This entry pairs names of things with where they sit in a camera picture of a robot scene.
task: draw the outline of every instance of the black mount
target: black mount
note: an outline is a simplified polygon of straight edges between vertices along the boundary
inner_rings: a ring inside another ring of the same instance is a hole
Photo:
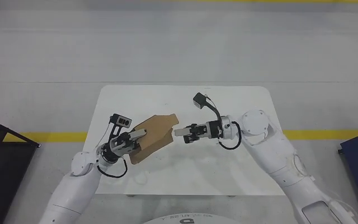
[[[123,127],[125,127],[125,128],[130,127],[131,122],[132,122],[131,119],[121,116],[119,114],[113,114],[110,117],[109,123],[113,124],[112,131],[110,133],[110,137],[108,138],[108,142],[105,143],[105,145],[102,147],[102,150],[101,150],[102,156],[107,162],[114,164],[120,158],[118,155],[114,154],[111,151],[110,141],[113,138],[119,136],[116,140],[118,146],[121,145],[123,142],[126,142],[126,146],[129,146],[130,144],[132,144],[132,142],[129,141],[130,136],[129,136],[128,132],[123,132],[122,134],[120,134],[121,129]]]

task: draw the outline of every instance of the brown cardboard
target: brown cardboard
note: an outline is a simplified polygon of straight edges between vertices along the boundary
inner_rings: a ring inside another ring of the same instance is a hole
[[[147,130],[147,134],[137,140],[139,148],[129,154],[130,162],[138,164],[153,152],[163,148],[173,142],[173,126],[178,124],[178,118],[175,114],[154,115],[144,122],[138,124],[134,129],[142,128]]]

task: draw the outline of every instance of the black bracket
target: black bracket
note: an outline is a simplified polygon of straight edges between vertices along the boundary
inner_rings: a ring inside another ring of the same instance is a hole
[[[36,148],[40,148],[41,144],[38,144],[37,142],[34,142],[31,139],[26,138],[25,136],[20,135],[17,132],[14,132],[13,130],[5,127],[4,125],[0,124],[0,142],[4,141],[6,134],[9,133],[13,136],[16,136],[17,138],[24,140],[25,142],[27,142],[28,144],[35,146]]]

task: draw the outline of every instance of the black cable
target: black cable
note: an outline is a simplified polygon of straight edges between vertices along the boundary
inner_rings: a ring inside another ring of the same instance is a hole
[[[239,125],[237,122],[231,122],[231,123],[235,124],[236,127],[237,127],[237,129],[238,129],[238,131],[239,131],[239,142],[237,143],[236,146],[230,148],[230,147],[227,147],[227,146],[225,146],[224,144],[222,144],[221,141],[219,141],[219,144],[220,144],[223,148],[225,148],[226,150],[234,150],[234,149],[238,148],[238,147],[240,146],[240,144],[241,144],[241,139],[242,139],[240,125]]]
[[[122,175],[120,175],[120,176],[113,176],[113,175],[110,175],[110,174],[106,174],[103,170],[101,170],[101,168],[100,168],[99,165],[97,166],[97,169],[99,170],[99,172],[100,172],[101,174],[103,174],[103,175],[105,175],[105,176],[108,176],[109,178],[121,178],[121,177],[123,177],[123,176],[127,173],[127,171],[128,171],[127,162],[125,161],[125,159],[123,159],[123,162],[124,162],[124,166],[125,166],[125,171],[124,171],[124,173],[123,173]]]

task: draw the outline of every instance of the black stand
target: black stand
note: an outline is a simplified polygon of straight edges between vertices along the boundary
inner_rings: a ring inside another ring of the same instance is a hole
[[[11,134],[25,142],[4,142]],[[41,145],[0,124],[0,223],[3,223],[35,150]]]

